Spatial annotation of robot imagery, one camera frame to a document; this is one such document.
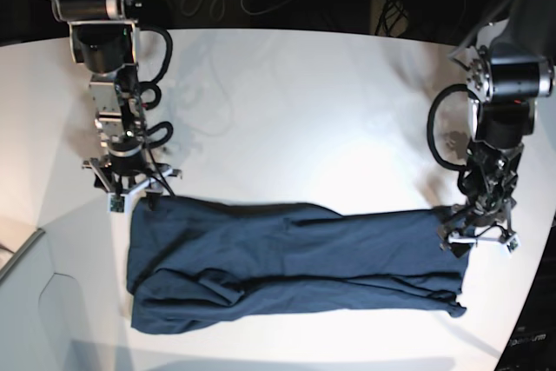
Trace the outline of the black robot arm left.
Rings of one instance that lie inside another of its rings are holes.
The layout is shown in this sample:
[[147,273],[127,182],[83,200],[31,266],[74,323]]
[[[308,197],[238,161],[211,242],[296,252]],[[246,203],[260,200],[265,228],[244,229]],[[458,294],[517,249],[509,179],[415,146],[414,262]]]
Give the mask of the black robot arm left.
[[[440,246],[455,257],[466,255],[486,233],[499,229],[495,242],[507,253],[520,245],[512,226],[513,192],[523,139],[534,132],[537,104],[555,91],[555,10],[548,0],[502,0],[477,23],[449,58],[472,46],[461,68],[465,83],[444,88],[427,116],[427,145],[434,160],[457,173],[466,197],[438,228]],[[470,139],[466,161],[445,160],[436,148],[434,123],[441,103],[454,93],[469,102]]]

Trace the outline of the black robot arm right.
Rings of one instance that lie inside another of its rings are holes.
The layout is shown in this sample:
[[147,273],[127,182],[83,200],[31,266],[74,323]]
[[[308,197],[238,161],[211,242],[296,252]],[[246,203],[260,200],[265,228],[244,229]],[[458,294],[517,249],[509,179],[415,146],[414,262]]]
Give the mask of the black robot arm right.
[[[94,172],[94,185],[107,194],[109,211],[129,212],[139,194],[145,195],[149,209],[156,209],[163,193],[170,191],[168,177],[179,173],[153,155],[172,137],[172,123],[150,127],[145,115],[162,99],[158,83],[172,57],[171,35],[153,25],[141,26],[132,16],[136,0],[49,1],[54,18],[69,26],[73,61],[91,74],[89,93],[102,154],[84,161],[83,167]],[[147,82],[138,77],[143,30],[160,35],[166,47],[159,73]]]

